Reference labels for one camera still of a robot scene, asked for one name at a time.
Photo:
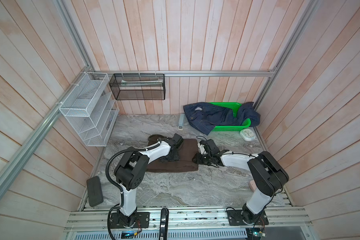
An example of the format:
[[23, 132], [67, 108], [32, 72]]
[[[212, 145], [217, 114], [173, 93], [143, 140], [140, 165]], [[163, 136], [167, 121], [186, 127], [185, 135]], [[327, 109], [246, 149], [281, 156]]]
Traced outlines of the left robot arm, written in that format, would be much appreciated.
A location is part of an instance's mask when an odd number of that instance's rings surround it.
[[155, 144], [142, 149], [129, 147], [114, 154], [106, 164], [108, 181], [120, 191], [120, 203], [111, 208], [110, 214], [118, 218], [123, 227], [132, 227], [137, 222], [137, 188], [144, 179], [148, 164], [162, 157], [179, 158], [178, 148], [184, 141], [180, 135], [157, 137]]

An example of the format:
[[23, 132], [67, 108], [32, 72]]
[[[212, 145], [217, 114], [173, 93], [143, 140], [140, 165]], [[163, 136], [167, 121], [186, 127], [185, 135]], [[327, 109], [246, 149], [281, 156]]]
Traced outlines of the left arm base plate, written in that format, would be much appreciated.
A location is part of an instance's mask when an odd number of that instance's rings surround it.
[[148, 228], [149, 221], [150, 213], [136, 212], [127, 217], [121, 212], [112, 212], [107, 225], [109, 229]]

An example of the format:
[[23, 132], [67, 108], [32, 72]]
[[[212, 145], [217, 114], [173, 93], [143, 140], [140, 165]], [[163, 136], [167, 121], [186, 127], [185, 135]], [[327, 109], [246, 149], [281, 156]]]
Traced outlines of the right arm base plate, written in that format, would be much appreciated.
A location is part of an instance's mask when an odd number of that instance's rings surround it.
[[268, 217], [264, 212], [254, 215], [251, 211], [230, 208], [226, 210], [226, 213], [230, 226], [269, 225]]

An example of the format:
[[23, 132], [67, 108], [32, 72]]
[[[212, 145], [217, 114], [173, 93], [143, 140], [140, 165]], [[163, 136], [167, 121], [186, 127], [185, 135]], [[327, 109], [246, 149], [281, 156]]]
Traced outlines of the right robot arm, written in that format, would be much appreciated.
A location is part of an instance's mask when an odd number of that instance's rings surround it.
[[239, 220], [240, 225], [257, 224], [263, 210], [290, 179], [283, 167], [267, 151], [250, 155], [219, 150], [213, 140], [201, 140], [198, 147], [199, 152], [193, 158], [194, 163], [216, 168], [234, 167], [251, 172], [256, 189], [242, 210], [238, 211], [242, 217]]

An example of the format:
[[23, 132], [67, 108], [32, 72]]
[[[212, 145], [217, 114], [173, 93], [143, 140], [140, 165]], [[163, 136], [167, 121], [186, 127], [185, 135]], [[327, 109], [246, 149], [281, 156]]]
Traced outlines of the brown trousers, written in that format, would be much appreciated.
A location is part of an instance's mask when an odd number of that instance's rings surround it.
[[152, 173], [184, 173], [198, 171], [199, 165], [192, 162], [192, 158], [199, 152], [198, 141], [195, 139], [183, 139], [174, 134], [175, 140], [180, 140], [175, 149], [178, 149], [180, 160], [176, 162], [162, 163], [160, 158], [149, 163], [147, 172]]

